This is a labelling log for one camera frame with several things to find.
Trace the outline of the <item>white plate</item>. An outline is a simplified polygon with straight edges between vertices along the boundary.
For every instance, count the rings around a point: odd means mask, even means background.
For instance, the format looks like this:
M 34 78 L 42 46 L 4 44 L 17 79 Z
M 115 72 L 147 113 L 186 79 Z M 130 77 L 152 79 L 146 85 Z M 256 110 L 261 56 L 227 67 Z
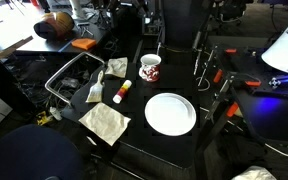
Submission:
M 160 93 L 146 103 L 145 118 L 157 132 L 180 136 L 194 127 L 196 111 L 186 98 L 175 93 Z

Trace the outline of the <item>wooden paint brush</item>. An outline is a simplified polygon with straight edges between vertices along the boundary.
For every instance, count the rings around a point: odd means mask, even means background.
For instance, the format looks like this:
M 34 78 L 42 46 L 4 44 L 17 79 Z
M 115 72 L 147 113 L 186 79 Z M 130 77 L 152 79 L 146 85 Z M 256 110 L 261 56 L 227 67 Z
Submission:
M 90 87 L 89 94 L 87 96 L 87 103 L 100 102 L 102 100 L 103 80 L 104 72 L 98 73 L 97 82 Z

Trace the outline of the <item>crumpled beige napkin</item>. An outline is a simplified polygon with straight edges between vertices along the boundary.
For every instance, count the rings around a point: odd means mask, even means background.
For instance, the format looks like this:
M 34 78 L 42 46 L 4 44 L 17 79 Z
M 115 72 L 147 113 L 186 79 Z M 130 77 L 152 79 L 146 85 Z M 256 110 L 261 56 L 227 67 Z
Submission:
M 120 138 L 131 121 L 110 106 L 100 102 L 89 110 L 79 122 L 110 146 Z
M 126 76 L 128 59 L 126 57 L 110 59 L 107 63 L 106 74 L 110 74 L 119 78 Z

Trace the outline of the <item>orange foam block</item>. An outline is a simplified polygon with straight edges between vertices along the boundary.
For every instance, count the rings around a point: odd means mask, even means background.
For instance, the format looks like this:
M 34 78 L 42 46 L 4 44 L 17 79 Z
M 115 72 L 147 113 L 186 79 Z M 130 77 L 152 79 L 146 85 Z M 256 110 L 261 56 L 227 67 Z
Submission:
M 90 38 L 80 38 L 73 40 L 71 44 L 73 47 L 77 47 L 83 50 L 89 50 L 96 45 L 96 41 Z

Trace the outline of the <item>red enamel mug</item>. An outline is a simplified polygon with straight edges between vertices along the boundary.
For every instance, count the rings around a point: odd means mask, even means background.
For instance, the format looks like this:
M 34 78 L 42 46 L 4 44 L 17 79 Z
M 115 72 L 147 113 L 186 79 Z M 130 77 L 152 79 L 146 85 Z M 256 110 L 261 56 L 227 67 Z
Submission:
M 160 77 L 161 57 L 156 54 L 146 54 L 140 58 L 139 76 L 147 82 L 155 82 Z

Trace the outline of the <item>white power adapter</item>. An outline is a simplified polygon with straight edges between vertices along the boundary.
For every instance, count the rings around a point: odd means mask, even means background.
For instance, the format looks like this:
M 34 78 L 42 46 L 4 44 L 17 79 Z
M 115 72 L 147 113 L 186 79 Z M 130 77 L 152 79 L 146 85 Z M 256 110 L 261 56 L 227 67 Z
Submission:
M 60 111 L 59 111 L 57 108 L 51 107 L 51 108 L 49 109 L 49 112 L 52 114 L 52 116 L 53 116 L 56 120 L 60 121 L 60 120 L 62 119 L 61 113 L 60 113 Z

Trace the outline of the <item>crumpled beige napkin far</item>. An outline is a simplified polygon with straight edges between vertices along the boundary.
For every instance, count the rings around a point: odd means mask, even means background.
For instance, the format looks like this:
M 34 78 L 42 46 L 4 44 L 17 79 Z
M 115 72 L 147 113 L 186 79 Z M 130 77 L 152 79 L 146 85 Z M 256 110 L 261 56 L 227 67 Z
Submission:
M 110 74 L 119 78 L 126 76 L 128 59 L 126 57 L 110 59 L 107 63 L 106 74 Z

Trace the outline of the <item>crumpled beige napkin near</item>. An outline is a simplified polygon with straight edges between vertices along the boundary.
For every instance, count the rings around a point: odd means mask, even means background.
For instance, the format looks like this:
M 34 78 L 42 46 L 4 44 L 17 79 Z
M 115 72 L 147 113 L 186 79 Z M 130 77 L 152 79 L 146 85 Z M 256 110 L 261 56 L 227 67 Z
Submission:
M 131 121 L 110 106 L 100 102 L 89 110 L 79 122 L 110 146 L 120 138 Z

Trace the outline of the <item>glue stick bottle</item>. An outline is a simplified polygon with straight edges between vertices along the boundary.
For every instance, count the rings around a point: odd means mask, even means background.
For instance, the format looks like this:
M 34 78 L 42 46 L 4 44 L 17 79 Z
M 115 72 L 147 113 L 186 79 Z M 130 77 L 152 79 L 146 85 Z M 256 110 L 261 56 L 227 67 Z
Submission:
M 114 95 L 113 102 L 119 104 L 131 86 L 132 82 L 130 80 L 126 80 L 120 87 L 120 89 L 117 91 L 117 93 Z

